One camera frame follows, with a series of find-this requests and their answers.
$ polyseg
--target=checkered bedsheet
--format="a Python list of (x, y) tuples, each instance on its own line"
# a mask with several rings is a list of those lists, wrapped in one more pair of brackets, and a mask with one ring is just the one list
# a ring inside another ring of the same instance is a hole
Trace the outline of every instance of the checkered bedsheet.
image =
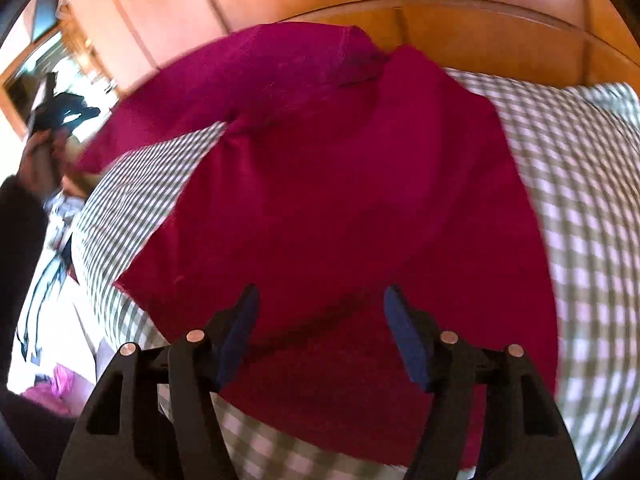
[[(640, 409), (640, 104), (626, 84), (555, 88), (448, 71), (489, 98), (538, 213), (559, 323), (556, 401), (583, 475), (604, 466)], [(75, 224), (74, 263), (114, 348), (165, 344), (149, 316), (112, 283), (162, 224), (224, 124), (121, 157)], [(160, 404), (169, 410), (168, 388)], [(242, 479), (400, 479), (294, 439), (213, 398)]]

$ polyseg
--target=red cloth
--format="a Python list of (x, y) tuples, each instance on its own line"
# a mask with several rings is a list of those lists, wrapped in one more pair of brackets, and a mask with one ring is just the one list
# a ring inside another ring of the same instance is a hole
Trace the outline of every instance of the red cloth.
[[(188, 74), (206, 90), (156, 140), (205, 116), (228, 129), (118, 285), (169, 340), (258, 285), (258, 324), (225, 399), (323, 449), (408, 465), (429, 398), (385, 323), (391, 283), (473, 344), (520, 343), (554, 389), (545, 251), (488, 100), (411, 47), (384, 56), (357, 28), (270, 25), (207, 49), (209, 77), (198, 64)], [(156, 106), (139, 123), (162, 124), (170, 113)], [(479, 450), (476, 404), (465, 466)]]

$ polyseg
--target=wooden wall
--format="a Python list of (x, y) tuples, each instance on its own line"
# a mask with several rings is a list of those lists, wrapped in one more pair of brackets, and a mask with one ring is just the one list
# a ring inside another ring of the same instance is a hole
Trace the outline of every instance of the wooden wall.
[(355, 24), (387, 50), (567, 86), (627, 81), (640, 48), (608, 0), (69, 0), (122, 89), (231, 31), (279, 20)]

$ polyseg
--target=person's arm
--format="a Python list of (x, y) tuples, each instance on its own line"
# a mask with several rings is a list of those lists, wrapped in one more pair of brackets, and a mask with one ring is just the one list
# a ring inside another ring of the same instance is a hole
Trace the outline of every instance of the person's arm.
[(6, 386), (15, 327), (29, 291), (47, 230), (42, 209), (38, 168), (31, 155), (49, 139), (50, 133), (36, 133), (27, 142), (16, 176), (0, 187), (0, 388)]

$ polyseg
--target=finger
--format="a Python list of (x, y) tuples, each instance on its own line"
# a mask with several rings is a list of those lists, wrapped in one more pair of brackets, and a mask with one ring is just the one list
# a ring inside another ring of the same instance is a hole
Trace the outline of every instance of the finger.
[(44, 144), (44, 142), (49, 139), (50, 134), (51, 130), (35, 132), (31, 137), (29, 137), (29, 140), (27, 140), (27, 144), (24, 147), (24, 153), (33, 153), (33, 150), (35, 150), (38, 146)]

